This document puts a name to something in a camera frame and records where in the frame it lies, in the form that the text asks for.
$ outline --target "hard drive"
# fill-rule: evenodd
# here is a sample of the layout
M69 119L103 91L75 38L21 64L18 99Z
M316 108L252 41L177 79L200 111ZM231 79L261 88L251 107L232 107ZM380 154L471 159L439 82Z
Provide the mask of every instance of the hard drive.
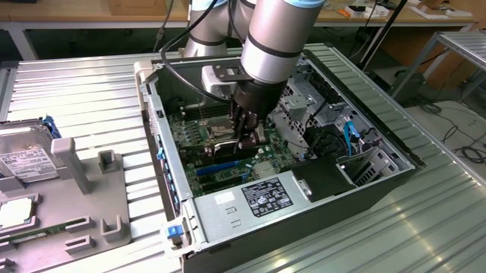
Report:
M29 183L57 177L62 162L50 154L60 138L50 117L0 123L0 177L14 176Z

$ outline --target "white label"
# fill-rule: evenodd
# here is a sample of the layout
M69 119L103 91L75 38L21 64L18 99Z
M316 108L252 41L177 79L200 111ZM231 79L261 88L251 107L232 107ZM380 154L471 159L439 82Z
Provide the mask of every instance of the white label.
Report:
M232 192L225 192L225 193L221 193L221 194L216 195L213 197L213 199L216 201L216 204L220 205L220 204L223 204L225 202L233 201L235 196L233 196Z
M56 167L42 148L2 154L0 160L20 179L56 172Z
M46 233L41 232L41 233L37 233L34 235L26 236L24 238L16 239L16 240L12 241L12 243L21 243L21 242L25 242L28 240L44 237L45 235L46 235Z

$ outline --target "circuit board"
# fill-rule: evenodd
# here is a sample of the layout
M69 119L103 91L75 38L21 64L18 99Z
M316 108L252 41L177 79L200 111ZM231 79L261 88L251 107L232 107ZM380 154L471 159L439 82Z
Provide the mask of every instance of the circuit board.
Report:
M41 238L44 236L54 235L57 233L64 232L66 226L79 224L81 222L84 222L84 219L77 219L77 220L72 220L65 223L61 223L58 225L45 227L42 229L37 229L33 231L25 231L22 233L13 234L10 236L5 236L5 237L0 238L0 243L5 243L5 242L20 243L20 242L25 242L32 239L36 239L36 238Z
M231 167L203 173L204 170L224 165L208 164L200 150L211 143L231 140L232 130L228 130L227 122L227 116L208 118L204 121L181 121L175 117L169 118L185 177L195 197L276 174L283 167L296 162L277 131L264 129L268 141L255 147L255 152L249 156L225 162L224 164Z

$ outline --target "wooden table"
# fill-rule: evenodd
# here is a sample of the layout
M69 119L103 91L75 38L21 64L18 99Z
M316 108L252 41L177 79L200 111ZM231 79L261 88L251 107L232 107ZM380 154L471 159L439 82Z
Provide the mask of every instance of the wooden table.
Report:
M348 0L334 0L343 5ZM9 32L24 60L37 59L36 51L30 46L25 30L29 29L87 29L87 28L157 28L164 16L115 16L109 13L107 0L38 0L37 4L4 3L9 7L8 19L2 28ZM383 26L391 16L375 18L368 26ZM359 27L366 24L367 18L348 19L334 10L323 9L315 26L318 27ZM455 26L466 31L474 24L472 17L455 17L448 20L427 20L408 8L403 8L394 26L402 27L438 27ZM187 26L187 9L183 3L175 0L172 14L167 27Z
M9 9L12 8L12 3L0 2L0 21L9 21Z

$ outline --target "blue tab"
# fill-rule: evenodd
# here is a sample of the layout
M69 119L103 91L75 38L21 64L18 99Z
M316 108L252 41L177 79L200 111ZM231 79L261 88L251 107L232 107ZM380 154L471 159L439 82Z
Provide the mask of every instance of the blue tab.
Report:
M167 239L184 235L183 226L171 226L167 228Z
M48 126L50 127L50 134L53 138L61 138L61 134L57 130L56 124L53 123L53 118L46 115L45 118L42 119L42 122L48 124Z
M344 127L343 127L343 133L344 133L344 140L346 140L346 144L347 144L347 155L351 156L351 139L350 139L350 134L352 134L355 137L360 137L359 133L356 131L355 128L355 124L352 123L352 121L347 121L344 123Z
M163 159L164 158L164 148L163 147L160 147L159 148L159 152L157 152L157 159L160 160L160 159Z

